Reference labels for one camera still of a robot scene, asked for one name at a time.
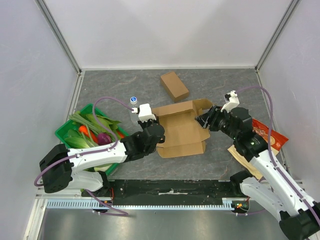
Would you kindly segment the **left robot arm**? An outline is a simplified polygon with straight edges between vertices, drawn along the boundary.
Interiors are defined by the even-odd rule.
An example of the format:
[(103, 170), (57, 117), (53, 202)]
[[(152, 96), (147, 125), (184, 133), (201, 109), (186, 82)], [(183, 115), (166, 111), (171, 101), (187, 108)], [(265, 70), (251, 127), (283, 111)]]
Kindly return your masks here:
[(83, 149), (66, 148), (64, 144), (54, 146), (39, 163), (45, 193), (53, 194), (69, 188), (106, 196), (110, 191), (106, 173), (91, 172), (90, 168), (142, 159), (166, 139), (165, 129), (157, 120), (141, 122), (140, 126), (142, 131), (124, 137), (117, 144)]

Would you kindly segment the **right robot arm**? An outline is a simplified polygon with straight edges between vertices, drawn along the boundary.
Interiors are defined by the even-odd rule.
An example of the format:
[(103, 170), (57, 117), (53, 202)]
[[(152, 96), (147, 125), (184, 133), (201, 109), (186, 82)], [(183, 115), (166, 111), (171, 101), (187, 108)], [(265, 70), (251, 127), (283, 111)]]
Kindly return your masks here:
[(243, 107), (227, 112), (212, 106), (196, 121), (204, 129), (221, 131), (233, 140), (236, 151), (251, 163), (272, 188), (263, 186), (251, 173), (241, 171), (230, 177), (229, 191), (243, 194), (260, 204), (277, 219), (289, 240), (306, 240), (320, 230), (320, 204), (288, 174), (269, 150), (264, 138), (253, 130), (252, 117)]

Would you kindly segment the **brown cardboard box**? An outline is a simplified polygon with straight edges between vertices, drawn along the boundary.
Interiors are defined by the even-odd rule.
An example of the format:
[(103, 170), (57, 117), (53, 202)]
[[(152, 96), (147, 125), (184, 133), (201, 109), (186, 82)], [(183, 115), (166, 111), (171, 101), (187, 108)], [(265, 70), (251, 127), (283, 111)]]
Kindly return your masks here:
[(174, 71), (163, 74), (160, 77), (160, 83), (174, 103), (186, 99), (190, 94), (187, 87)]

